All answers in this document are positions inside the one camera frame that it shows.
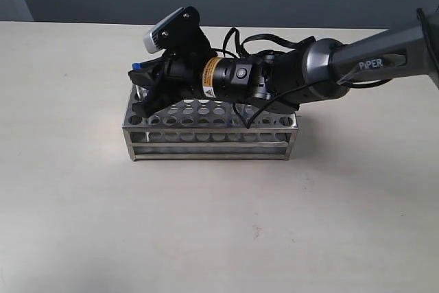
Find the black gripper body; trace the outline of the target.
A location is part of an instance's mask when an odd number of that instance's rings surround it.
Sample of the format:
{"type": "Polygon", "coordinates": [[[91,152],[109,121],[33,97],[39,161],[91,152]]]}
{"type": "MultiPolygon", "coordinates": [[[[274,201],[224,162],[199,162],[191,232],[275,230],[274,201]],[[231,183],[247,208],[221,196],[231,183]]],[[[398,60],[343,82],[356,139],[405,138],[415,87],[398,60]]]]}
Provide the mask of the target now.
{"type": "Polygon", "coordinates": [[[206,63],[215,57],[215,51],[204,32],[198,28],[185,43],[175,49],[165,49],[161,56],[163,70],[159,76],[183,78],[185,90],[182,99],[201,96],[200,75],[206,63]]]}

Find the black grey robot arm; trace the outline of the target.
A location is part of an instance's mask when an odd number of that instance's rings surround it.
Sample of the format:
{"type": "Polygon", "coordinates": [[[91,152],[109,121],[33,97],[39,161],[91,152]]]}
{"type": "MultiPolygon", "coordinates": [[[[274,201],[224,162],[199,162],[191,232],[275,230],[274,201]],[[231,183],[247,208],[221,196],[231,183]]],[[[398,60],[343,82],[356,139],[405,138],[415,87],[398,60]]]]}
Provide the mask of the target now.
{"type": "Polygon", "coordinates": [[[302,104],[338,99],[350,89],[396,78],[427,75],[438,81],[438,14],[421,9],[403,27],[351,44],[257,34],[253,40],[271,41],[280,49],[252,54],[237,29],[226,37],[235,43],[234,56],[211,46],[194,7],[178,8],[162,19],[143,39],[147,51],[159,57],[134,64],[128,74],[146,92],[133,111],[147,118],[184,99],[208,99],[290,114],[302,104]]]}

